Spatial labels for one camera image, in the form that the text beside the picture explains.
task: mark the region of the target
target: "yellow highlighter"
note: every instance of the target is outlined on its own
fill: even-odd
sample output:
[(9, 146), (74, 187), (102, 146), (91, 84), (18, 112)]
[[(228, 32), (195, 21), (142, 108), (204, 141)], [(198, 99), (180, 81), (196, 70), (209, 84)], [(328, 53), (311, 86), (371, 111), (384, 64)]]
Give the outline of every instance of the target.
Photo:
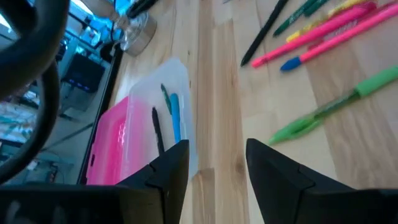
[(327, 15), (321, 17), (320, 19), (317, 19), (316, 21), (306, 25), (303, 29), (300, 29), (298, 31), (296, 31), (294, 34), (288, 36), (286, 38), (286, 42), (290, 42), (294, 39), (296, 39), (297, 37), (300, 37), (301, 35), (306, 34), (308, 31), (318, 27), (319, 25), (323, 24), (324, 22), (326, 22), (328, 19), (330, 19), (331, 17), (337, 15), (338, 13), (340, 13), (341, 11), (348, 9), (350, 7), (353, 7), (357, 4), (361, 4), (362, 2), (365, 2), (368, 0), (347, 0), (341, 4), (339, 4), (338, 6), (336, 6), (334, 9), (331, 9)]

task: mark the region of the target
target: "blue pen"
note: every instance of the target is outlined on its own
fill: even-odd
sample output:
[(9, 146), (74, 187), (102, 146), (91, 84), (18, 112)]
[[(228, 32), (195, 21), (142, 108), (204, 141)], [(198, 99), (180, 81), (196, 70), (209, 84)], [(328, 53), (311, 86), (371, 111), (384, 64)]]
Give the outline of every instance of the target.
[(174, 139), (175, 143), (178, 143), (181, 140), (181, 130), (180, 130), (180, 103), (178, 102), (177, 94), (172, 93), (170, 95), (170, 102), (172, 105)]

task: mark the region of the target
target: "wooden table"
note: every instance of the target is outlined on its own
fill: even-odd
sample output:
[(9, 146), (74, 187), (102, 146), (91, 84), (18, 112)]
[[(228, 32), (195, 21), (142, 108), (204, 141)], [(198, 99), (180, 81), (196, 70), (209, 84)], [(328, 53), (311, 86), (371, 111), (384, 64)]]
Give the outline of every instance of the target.
[[(305, 49), (257, 70), (240, 68), (276, 2), (161, 0), (150, 10), (158, 22), (150, 44), (136, 58), (123, 56), (112, 105), (170, 57), (188, 68), (200, 171), (188, 184), (182, 223), (262, 223), (246, 167), (246, 139), (266, 142), (295, 118), (397, 64), (394, 18), (291, 73), (282, 74), (279, 67)], [(289, 1), (276, 25), (303, 2)], [(339, 2), (330, 0), (311, 20)], [(282, 45), (308, 21), (300, 18), (277, 39), (268, 35), (256, 56)], [(395, 82), (274, 149), (357, 189), (398, 187), (397, 96)]]

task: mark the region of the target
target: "pen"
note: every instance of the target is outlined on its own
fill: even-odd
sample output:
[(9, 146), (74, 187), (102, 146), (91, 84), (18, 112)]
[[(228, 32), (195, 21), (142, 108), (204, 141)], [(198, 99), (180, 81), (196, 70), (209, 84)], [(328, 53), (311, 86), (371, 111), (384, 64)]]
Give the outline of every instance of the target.
[(247, 64), (251, 57), (254, 55), (256, 52), (258, 46), (261, 44), (261, 41), (264, 39), (264, 37), (267, 35), (269, 29), (271, 26), (274, 24), (275, 20), (278, 18), (280, 12), (283, 10), (285, 7), (286, 3), (288, 0), (279, 0), (278, 3), (276, 4), (273, 12), (268, 18), (268, 21), (264, 25), (264, 27), (260, 30), (258, 33), (257, 37), (254, 39), (253, 43), (250, 45), (248, 51), (244, 54), (241, 62), (241, 67), (243, 67), (245, 64)]
[(275, 58), (282, 56), (286, 53), (289, 53), (290, 51), (297, 49), (309, 42), (312, 42), (314, 40), (319, 39), (320, 37), (323, 37), (324, 35), (329, 34), (330, 32), (336, 30), (337, 28), (349, 23), (350, 21), (359, 19), (366, 14), (369, 14), (370, 12), (374, 11), (376, 8), (376, 4), (374, 2), (367, 2), (365, 4), (362, 4), (360, 6), (356, 6), (334, 18), (332, 18), (330, 21), (322, 24), (320, 27), (317, 27), (314, 30), (311, 30), (311, 32), (308, 32), (307, 34), (295, 39), (292, 42), (286, 43), (285, 45), (272, 50), (269, 53), (266, 53), (262, 57), (256, 58), (252, 62), (253, 67), (259, 67), (271, 60), (274, 60)]
[(383, 70), (367, 80), (357, 84), (355, 88), (347, 95), (338, 98), (326, 105), (316, 109), (314, 112), (302, 116), (301, 118), (291, 122), (286, 127), (277, 131), (269, 140), (269, 144), (297, 139), (322, 124), (323, 119), (331, 115), (334, 111), (348, 105), (349, 103), (364, 98), (376, 90), (382, 88), (388, 83), (398, 78), (398, 66)]
[(173, 120), (173, 130), (175, 143), (181, 140), (181, 130), (180, 130), (180, 103), (178, 102), (178, 96), (175, 93), (170, 95), (170, 101), (172, 105), (172, 120)]
[(380, 22), (390, 19), (398, 14), (398, 3), (392, 4), (386, 9), (380, 11), (376, 15), (366, 19), (365, 21), (359, 23), (357, 26), (353, 27), (350, 30), (345, 31), (344, 33), (335, 36), (334, 38), (327, 40), (320, 45), (314, 47), (313, 49), (305, 52), (304, 54), (295, 57), (293, 59), (288, 60), (283, 66), (280, 68), (282, 71), (289, 71), (299, 67), (301, 64), (313, 59), (317, 55), (320, 55), (327, 50), (336, 47), (337, 45), (349, 40), (350, 38), (378, 25)]
[(314, 4), (312, 4), (308, 9), (304, 11), (304, 16), (310, 17), (314, 12), (316, 12), (328, 1), (329, 0), (317, 0)]
[(163, 83), (160, 84), (160, 89), (162, 89), (164, 100), (166, 101), (167, 109), (169, 109), (169, 113), (172, 114), (172, 105), (170, 103), (169, 94), (167, 93), (166, 87), (164, 87)]
[(162, 131), (160, 130), (159, 117), (158, 117), (157, 111), (154, 107), (152, 107), (152, 122), (153, 122), (154, 128), (155, 128), (155, 134), (156, 134), (156, 139), (157, 139), (157, 149), (159, 150), (159, 155), (162, 155), (165, 152), (164, 145), (163, 145)]
[(293, 41), (297, 37), (300, 37), (301, 35), (306, 34), (307, 32), (318, 27), (319, 25), (322, 25), (324, 22), (331, 19), (333, 16), (335, 16), (335, 15), (343, 12), (344, 10), (347, 10), (355, 5), (361, 4), (365, 1), (367, 1), (367, 0), (347, 0), (347, 1), (337, 5), (334, 9), (331, 9), (327, 15), (322, 16), (320, 19), (315, 20), (314, 22), (303, 27), (303, 29), (300, 29), (300, 30), (294, 32), (292, 35), (288, 36), (286, 38), (286, 42)]
[(306, 9), (308, 9), (312, 4), (314, 4), (317, 0), (307, 0), (303, 5), (299, 7), (289, 18), (286, 19), (282, 25), (278, 27), (278, 29), (274, 32), (274, 37), (281, 34), (285, 31), (291, 24), (293, 24), (303, 13)]

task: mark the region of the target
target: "plastic box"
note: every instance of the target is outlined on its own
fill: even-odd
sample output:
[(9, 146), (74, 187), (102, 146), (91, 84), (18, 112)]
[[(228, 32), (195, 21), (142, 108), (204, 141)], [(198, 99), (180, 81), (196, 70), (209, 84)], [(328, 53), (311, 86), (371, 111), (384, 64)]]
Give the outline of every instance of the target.
[(165, 150), (176, 143), (172, 117), (160, 88), (161, 84), (166, 87), (169, 95), (178, 95), (181, 139), (190, 141), (189, 177), (193, 177), (198, 170), (188, 72), (180, 60), (171, 58), (131, 88), (127, 109), (126, 142), (121, 159), (122, 180), (159, 156), (152, 122), (152, 107), (156, 108), (159, 115)]
[(128, 102), (126, 97), (98, 121), (86, 173), (88, 185), (114, 185), (122, 180), (120, 170)]

